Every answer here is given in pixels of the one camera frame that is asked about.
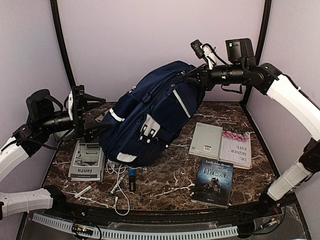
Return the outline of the navy blue student backpack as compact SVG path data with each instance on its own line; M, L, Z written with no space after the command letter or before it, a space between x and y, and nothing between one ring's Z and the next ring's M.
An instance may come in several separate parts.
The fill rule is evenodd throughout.
M195 67L174 61L148 73L104 116L110 127L99 136L105 158L149 166L179 136L205 92L184 79Z

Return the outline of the Wuthering Heights dark book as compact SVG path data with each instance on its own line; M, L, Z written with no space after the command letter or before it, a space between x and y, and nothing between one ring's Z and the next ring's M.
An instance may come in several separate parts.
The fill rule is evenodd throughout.
M227 209L232 188L233 169L232 163L203 158L191 201Z

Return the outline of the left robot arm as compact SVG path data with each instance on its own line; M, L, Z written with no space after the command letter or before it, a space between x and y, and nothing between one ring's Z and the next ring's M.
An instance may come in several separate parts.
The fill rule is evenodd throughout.
M64 103L51 96L48 89L34 92L26 99L27 122L21 125L0 149L0 179L4 180L19 164L32 157L42 147L57 151L47 145L50 135L74 132L74 139L91 142L107 130L110 123L87 123L86 111L104 105L106 100L85 93L83 85L72 87ZM54 185L37 190L0 194L0 217L51 209L60 218L71 213L67 197Z

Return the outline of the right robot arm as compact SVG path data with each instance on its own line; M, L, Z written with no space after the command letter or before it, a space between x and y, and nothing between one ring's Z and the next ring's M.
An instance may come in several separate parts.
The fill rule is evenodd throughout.
M216 85L254 87L284 107L311 137L299 159L260 195L255 213L266 217L286 193L320 171L320 108L288 75L270 63L257 64L249 38L226 40L225 44L230 63L218 65L218 55L209 44L203 44L198 39L193 41L191 48L206 63L187 73L184 78L204 91L211 91Z

